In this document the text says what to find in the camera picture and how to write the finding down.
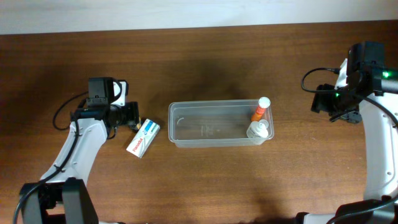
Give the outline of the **white Panadol box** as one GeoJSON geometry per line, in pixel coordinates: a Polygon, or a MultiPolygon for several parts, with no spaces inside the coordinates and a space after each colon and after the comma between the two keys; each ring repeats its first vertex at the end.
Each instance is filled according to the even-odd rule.
{"type": "Polygon", "coordinates": [[[146,119],[126,148],[127,152],[130,152],[138,158],[142,158],[159,130],[160,126],[157,123],[150,119],[146,119]]]}

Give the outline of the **orange tube white cap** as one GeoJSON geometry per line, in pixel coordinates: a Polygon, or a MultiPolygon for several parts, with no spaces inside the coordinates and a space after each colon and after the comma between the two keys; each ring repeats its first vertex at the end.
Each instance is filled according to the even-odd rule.
{"type": "Polygon", "coordinates": [[[270,107],[270,105],[271,105],[271,101],[270,101],[270,99],[268,99],[268,97],[265,97],[265,96],[261,97],[258,100],[257,108],[256,108],[254,114],[251,116],[251,121],[260,121],[262,119],[262,116],[268,109],[268,107],[270,107]]]}

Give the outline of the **white plastic bottle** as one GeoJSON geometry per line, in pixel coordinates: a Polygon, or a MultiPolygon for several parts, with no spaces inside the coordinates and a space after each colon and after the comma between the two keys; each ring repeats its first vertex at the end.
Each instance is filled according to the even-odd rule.
{"type": "Polygon", "coordinates": [[[246,134],[248,138],[267,138],[269,136],[268,127],[269,122],[265,119],[253,121],[249,125],[246,134]]]}

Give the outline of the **small amber jar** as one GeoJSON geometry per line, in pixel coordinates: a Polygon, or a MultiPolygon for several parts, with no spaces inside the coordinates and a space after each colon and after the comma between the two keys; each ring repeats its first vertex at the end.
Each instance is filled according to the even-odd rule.
{"type": "Polygon", "coordinates": [[[140,130],[141,126],[142,126],[142,121],[139,121],[139,122],[135,125],[135,129],[136,129],[136,130],[140,130]]]}

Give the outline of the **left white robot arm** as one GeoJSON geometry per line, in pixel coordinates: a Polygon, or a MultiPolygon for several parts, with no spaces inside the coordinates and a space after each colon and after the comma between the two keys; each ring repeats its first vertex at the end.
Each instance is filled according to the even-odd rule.
{"type": "Polygon", "coordinates": [[[89,79],[57,158],[39,181],[22,186],[13,223],[100,222],[86,185],[103,144],[122,126],[138,131],[142,125],[138,103],[126,101],[128,91],[125,80],[89,79]]]}

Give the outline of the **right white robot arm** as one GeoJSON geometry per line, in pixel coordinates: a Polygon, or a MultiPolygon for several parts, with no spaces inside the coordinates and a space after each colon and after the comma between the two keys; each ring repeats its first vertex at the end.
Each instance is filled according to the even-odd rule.
{"type": "Polygon", "coordinates": [[[300,212],[294,222],[397,223],[397,70],[385,64],[384,45],[352,45],[334,85],[319,85],[311,110],[328,113],[331,122],[363,123],[366,139],[366,187],[361,201],[334,213],[300,212]]]}

